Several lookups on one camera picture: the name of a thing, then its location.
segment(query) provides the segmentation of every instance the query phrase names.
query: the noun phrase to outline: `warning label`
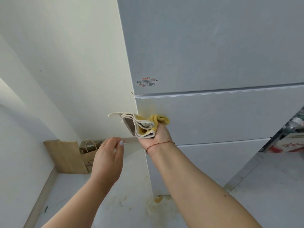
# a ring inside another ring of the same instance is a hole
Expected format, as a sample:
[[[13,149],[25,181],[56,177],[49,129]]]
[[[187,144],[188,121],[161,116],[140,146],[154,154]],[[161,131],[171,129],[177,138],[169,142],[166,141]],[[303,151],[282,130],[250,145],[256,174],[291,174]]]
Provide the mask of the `warning label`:
[[[153,86],[158,82],[156,78],[152,77],[143,77],[142,79],[136,81],[136,84],[142,87]]]

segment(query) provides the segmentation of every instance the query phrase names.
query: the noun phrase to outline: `person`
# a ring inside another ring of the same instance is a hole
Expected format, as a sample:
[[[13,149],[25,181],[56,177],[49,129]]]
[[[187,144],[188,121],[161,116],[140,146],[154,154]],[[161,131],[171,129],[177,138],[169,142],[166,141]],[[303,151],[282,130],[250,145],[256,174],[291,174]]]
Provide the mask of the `person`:
[[[160,172],[189,228],[261,227],[234,197],[178,149],[164,125],[159,124],[154,138],[139,139],[139,142]],[[88,182],[43,228],[91,227],[97,209],[120,177],[123,152],[121,138],[104,141],[95,155]]]

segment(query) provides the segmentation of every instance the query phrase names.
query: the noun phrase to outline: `towel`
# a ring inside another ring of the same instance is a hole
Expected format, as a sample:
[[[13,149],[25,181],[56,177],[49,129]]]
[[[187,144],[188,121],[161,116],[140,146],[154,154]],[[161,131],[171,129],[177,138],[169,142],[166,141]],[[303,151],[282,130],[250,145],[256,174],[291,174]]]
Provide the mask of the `towel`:
[[[130,133],[134,137],[138,138],[154,138],[157,130],[158,123],[168,125],[170,120],[161,115],[151,115],[150,118],[144,118],[142,116],[133,113],[112,113],[108,117],[119,115],[122,118],[122,122],[126,125]]]

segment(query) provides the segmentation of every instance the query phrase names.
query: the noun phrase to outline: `braided bracelet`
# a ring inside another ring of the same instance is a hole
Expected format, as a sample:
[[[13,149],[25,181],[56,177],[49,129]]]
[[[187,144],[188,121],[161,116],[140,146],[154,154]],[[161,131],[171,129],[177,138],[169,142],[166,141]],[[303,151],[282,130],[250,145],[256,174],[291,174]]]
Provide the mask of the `braided bracelet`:
[[[156,143],[156,144],[150,145],[150,146],[146,149],[146,153],[148,153],[147,150],[148,150],[151,146],[158,145],[158,144],[162,144],[162,143],[167,143],[167,142],[160,142],[160,143]]]

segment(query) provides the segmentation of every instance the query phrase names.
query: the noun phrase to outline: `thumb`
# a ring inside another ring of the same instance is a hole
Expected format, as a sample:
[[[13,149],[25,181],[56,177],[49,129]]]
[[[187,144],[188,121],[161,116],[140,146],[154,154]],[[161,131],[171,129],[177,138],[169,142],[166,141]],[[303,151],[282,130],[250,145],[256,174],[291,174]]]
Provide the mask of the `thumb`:
[[[114,157],[114,161],[123,161],[123,154],[124,154],[124,142],[123,140],[121,140],[116,147],[116,152],[115,152],[115,157]]]

